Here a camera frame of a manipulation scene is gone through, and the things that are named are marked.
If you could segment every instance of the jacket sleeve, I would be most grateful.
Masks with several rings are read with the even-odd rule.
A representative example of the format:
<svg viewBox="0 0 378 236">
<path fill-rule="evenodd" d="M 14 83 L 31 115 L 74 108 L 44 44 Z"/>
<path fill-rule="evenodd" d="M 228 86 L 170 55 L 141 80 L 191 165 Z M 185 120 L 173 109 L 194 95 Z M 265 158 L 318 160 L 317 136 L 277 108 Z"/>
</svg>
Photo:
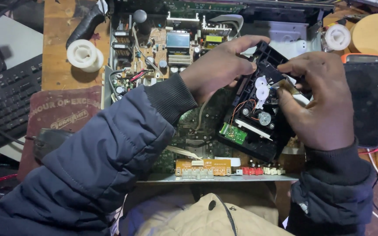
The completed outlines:
<svg viewBox="0 0 378 236">
<path fill-rule="evenodd" d="M 197 107 L 178 74 L 99 112 L 0 200 L 0 235 L 108 235 L 109 214 Z"/>
<path fill-rule="evenodd" d="M 375 171 L 357 138 L 330 152 L 306 148 L 306 169 L 291 186 L 287 230 L 294 235 L 364 235 L 373 211 Z"/>
</svg>

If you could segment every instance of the black phone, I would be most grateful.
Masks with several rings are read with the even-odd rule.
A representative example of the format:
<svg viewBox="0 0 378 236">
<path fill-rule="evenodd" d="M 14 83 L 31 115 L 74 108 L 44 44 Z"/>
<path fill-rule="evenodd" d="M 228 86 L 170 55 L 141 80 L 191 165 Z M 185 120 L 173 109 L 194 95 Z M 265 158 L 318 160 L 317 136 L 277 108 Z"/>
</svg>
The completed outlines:
<svg viewBox="0 0 378 236">
<path fill-rule="evenodd" d="M 354 134 L 361 148 L 378 148 L 378 63 L 344 64 L 354 107 Z"/>
</svg>

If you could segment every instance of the hand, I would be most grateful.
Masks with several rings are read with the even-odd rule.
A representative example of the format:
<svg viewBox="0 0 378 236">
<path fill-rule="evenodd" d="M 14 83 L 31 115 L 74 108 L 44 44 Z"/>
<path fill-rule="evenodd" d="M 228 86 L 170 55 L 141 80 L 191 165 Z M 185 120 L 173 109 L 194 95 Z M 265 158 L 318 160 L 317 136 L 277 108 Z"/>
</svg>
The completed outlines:
<svg viewBox="0 0 378 236">
<path fill-rule="evenodd" d="M 281 73 L 304 75 L 313 101 L 301 107 L 285 89 L 279 88 L 279 106 L 301 142 L 329 151 L 354 142 L 352 98 L 339 56 L 307 52 L 278 66 Z"/>
<path fill-rule="evenodd" d="M 264 36 L 245 35 L 222 43 L 182 71 L 180 76 L 197 103 L 205 102 L 220 88 L 235 85 L 239 75 L 255 72 L 256 64 L 238 55 L 262 40 L 270 41 Z"/>
</svg>

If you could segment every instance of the orange circuit board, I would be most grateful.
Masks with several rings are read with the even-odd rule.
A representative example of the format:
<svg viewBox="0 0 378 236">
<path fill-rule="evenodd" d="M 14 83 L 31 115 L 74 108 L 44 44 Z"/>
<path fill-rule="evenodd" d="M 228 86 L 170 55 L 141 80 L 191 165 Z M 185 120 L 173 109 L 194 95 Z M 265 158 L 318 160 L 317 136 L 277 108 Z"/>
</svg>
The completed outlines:
<svg viewBox="0 0 378 236">
<path fill-rule="evenodd" d="M 184 179 L 210 179 L 214 175 L 231 175 L 231 161 L 218 159 L 176 160 L 176 176 L 183 176 Z"/>
</svg>

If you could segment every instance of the black handle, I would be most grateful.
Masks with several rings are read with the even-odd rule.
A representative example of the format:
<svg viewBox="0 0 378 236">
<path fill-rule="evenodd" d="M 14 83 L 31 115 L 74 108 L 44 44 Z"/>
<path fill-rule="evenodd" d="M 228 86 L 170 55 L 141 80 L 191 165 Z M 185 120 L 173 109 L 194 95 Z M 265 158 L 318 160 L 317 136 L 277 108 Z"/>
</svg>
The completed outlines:
<svg viewBox="0 0 378 236">
<path fill-rule="evenodd" d="M 75 40 L 89 40 L 93 36 L 96 27 L 105 21 L 105 15 L 100 11 L 98 5 L 94 5 L 90 12 L 81 20 L 77 28 L 72 32 L 66 41 L 66 49 Z"/>
</svg>

